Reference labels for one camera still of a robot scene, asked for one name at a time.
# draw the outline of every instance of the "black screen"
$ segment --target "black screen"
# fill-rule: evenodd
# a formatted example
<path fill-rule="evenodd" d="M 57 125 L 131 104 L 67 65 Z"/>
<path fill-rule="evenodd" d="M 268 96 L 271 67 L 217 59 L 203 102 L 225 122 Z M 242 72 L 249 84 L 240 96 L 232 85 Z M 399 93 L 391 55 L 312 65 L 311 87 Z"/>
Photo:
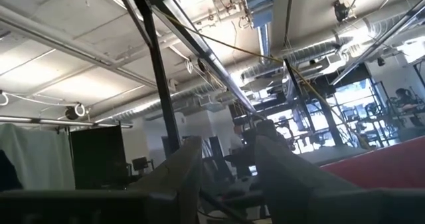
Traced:
<path fill-rule="evenodd" d="M 98 128 L 70 134 L 76 189 L 116 185 L 128 176 L 121 128 Z"/>

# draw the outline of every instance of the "white curtain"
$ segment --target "white curtain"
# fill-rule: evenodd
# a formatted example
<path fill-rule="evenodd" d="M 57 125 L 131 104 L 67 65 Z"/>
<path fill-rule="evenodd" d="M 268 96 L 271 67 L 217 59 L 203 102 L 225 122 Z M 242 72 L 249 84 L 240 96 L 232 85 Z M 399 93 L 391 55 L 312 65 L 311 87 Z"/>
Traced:
<path fill-rule="evenodd" d="M 0 150 L 28 190 L 75 189 L 68 136 L 64 132 L 0 125 Z"/>

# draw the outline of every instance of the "white ceiling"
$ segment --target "white ceiling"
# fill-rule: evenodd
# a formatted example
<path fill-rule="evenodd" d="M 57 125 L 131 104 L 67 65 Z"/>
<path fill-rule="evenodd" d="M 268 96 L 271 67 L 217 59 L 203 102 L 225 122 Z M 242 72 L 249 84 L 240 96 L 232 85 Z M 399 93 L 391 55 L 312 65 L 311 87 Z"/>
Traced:
<path fill-rule="evenodd" d="M 230 0 L 221 0 L 227 4 Z M 220 0 L 181 0 L 184 10 L 192 20 L 223 9 Z M 358 14 L 376 9 L 383 0 L 357 0 Z M 337 24 L 333 13 L 334 0 L 293 0 L 290 20 L 290 41 L 297 41 Z M 111 59 L 127 56 L 143 47 L 145 43 L 137 32 L 126 10 L 112 0 L 0 0 L 0 5 L 17 14 L 32 19 L 44 26 L 60 32 L 64 36 L 84 43 Z M 283 48 L 286 7 L 288 0 L 275 0 L 274 21 L 270 25 L 270 37 L 274 49 Z M 158 33 L 164 35 L 169 29 L 155 18 Z M 204 34 L 220 41 L 258 52 L 258 35 L 251 28 L 241 28 L 239 19 L 217 23 L 215 27 L 203 30 Z M 0 35 L 7 32 L 1 29 Z M 224 65 L 244 60 L 247 55 L 233 51 L 213 41 L 207 41 Z M 172 48 L 183 56 L 192 54 L 183 44 Z M 142 86 L 140 82 L 124 78 L 116 72 L 104 68 L 90 68 L 88 61 L 75 58 L 60 51 L 52 51 L 39 57 L 52 48 L 30 40 L 18 33 L 11 33 L 0 40 L 0 89 L 11 93 L 23 93 L 30 98 L 53 102 L 34 94 L 60 98 L 68 102 L 81 102 L 92 107 L 92 115 L 100 114 L 131 100 L 146 96 L 155 89 Z M 189 74 L 184 59 L 172 49 L 163 49 L 163 62 L 168 78 L 179 82 L 196 77 Z M 122 68 L 148 80 L 155 81 L 149 53 L 146 56 L 124 65 Z M 10 105 L 0 107 L 0 114 L 13 116 L 43 116 L 60 118 L 63 107 L 47 108 L 24 100 L 12 99 Z"/>

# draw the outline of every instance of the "red mat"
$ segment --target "red mat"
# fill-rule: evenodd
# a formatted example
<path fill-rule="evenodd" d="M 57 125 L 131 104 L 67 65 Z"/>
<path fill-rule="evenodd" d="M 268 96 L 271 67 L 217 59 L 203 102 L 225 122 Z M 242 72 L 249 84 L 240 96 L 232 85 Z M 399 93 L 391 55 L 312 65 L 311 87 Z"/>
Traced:
<path fill-rule="evenodd" d="M 425 137 L 321 168 L 363 188 L 425 188 Z"/>

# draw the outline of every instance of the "yellow cable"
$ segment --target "yellow cable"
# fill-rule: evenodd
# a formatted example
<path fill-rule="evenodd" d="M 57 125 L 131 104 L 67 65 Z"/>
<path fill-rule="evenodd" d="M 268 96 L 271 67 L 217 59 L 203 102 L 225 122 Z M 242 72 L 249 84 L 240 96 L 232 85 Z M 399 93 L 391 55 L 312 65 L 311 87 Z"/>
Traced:
<path fill-rule="evenodd" d="M 219 43 L 219 44 L 222 44 L 222 45 L 224 45 L 224 46 L 226 46 L 226 47 L 229 47 L 229 48 L 232 48 L 232 49 L 235 49 L 235 50 L 237 50 L 237 51 L 240 51 L 240 52 L 244 52 L 244 53 L 247 53 L 247 54 L 250 54 L 250 55 L 254 55 L 254 56 L 258 56 L 258 57 L 260 57 L 260 58 L 266 58 L 266 59 L 269 59 L 269 60 L 272 60 L 272 61 L 274 61 L 274 62 L 279 62 L 279 63 L 283 63 L 284 61 L 283 60 L 280 60 L 280 59 L 277 59 L 277 58 L 274 58 L 274 57 L 271 57 L 271 56 L 265 56 L 265 55 L 261 55 L 261 54 L 258 54 L 258 53 L 255 53 L 255 52 L 252 52 L 252 51 L 247 51 L 247 50 L 245 50 L 245 49 L 242 49 L 242 48 L 239 48 L 239 47 L 236 47 L 236 46 L 233 46 L 233 45 L 229 45 L 229 44 L 227 44 L 227 43 L 224 43 L 224 42 L 222 42 L 222 41 L 219 41 L 219 40 L 217 40 L 217 39 L 214 39 L 214 38 L 212 38 L 212 37 L 209 37 L 209 36 L 206 36 L 206 35 L 204 35 L 204 34 L 202 34 L 202 33 L 200 33 L 200 32 L 198 32 L 198 31 L 196 31 L 196 30 L 194 30 L 194 29 L 192 29 L 192 28 L 190 28 L 190 27 L 188 27 L 188 26 L 186 26 L 186 25 L 184 25 L 184 24 L 182 24 L 182 23 L 180 23 L 180 21 L 178 21 L 178 20 L 176 20 L 176 19 L 174 19 L 173 17 L 171 17 L 171 16 L 169 16 L 168 14 L 165 14 L 164 12 L 162 12 L 162 11 L 160 11 L 158 8 L 156 8 L 156 7 L 153 7 L 153 9 L 155 9 L 157 12 L 159 12 L 159 13 L 161 13 L 163 16 L 165 16 L 165 17 L 167 17 L 172 23 L 174 23 L 175 25 L 178 25 L 178 26 L 181 26 L 181 27 L 183 27 L 183 28 L 185 28 L 186 30 L 188 30 L 188 31 L 190 31 L 190 32 L 192 32 L 192 33 L 195 33 L 195 34 L 197 34 L 197 35 L 199 35 L 199 36 L 201 36 L 201 37 L 204 37 L 204 38 L 206 38 L 206 39 L 209 39 L 209 40 L 211 40 L 211 41 L 214 41 L 214 42 L 217 42 L 217 43 Z M 357 132 L 355 132 L 349 125 L 348 125 L 348 123 L 344 120 L 344 119 L 342 119 L 339 115 L 338 115 L 338 113 L 336 113 L 336 111 L 334 111 L 333 109 L 332 109 L 332 107 L 327 103 L 327 101 L 326 101 L 326 99 L 324 99 L 319 93 L 318 93 L 318 91 L 316 91 L 316 89 L 314 89 L 314 87 L 304 78 L 304 76 L 302 76 L 301 75 L 301 72 L 299 71 L 299 70 L 297 70 L 296 68 L 294 68 L 294 67 L 292 67 L 292 65 L 289 65 L 289 67 L 292 69 L 292 71 L 294 72 L 294 73 L 296 73 L 300 78 L 301 78 L 301 80 L 307 85 L 307 87 L 316 95 L 316 97 L 318 98 L 318 99 L 320 99 L 320 101 L 322 101 L 322 103 L 324 103 L 324 104 L 326 104 L 326 106 L 332 111 L 332 113 L 334 113 L 334 115 L 336 115 L 336 117 L 338 117 L 341 121 L 342 121 L 342 123 L 344 124 L 344 126 L 346 127 L 346 129 L 348 129 L 348 130 L 350 130 L 350 131 L 352 131 L 355 135 L 356 135 L 356 137 L 359 139 L 359 141 L 360 141 L 360 143 L 362 144 L 361 146 L 364 146 L 364 148 L 369 148 L 370 146 L 368 145 L 368 143 L 366 143 L 366 141 L 360 136 L 360 134 L 358 134 Z"/>

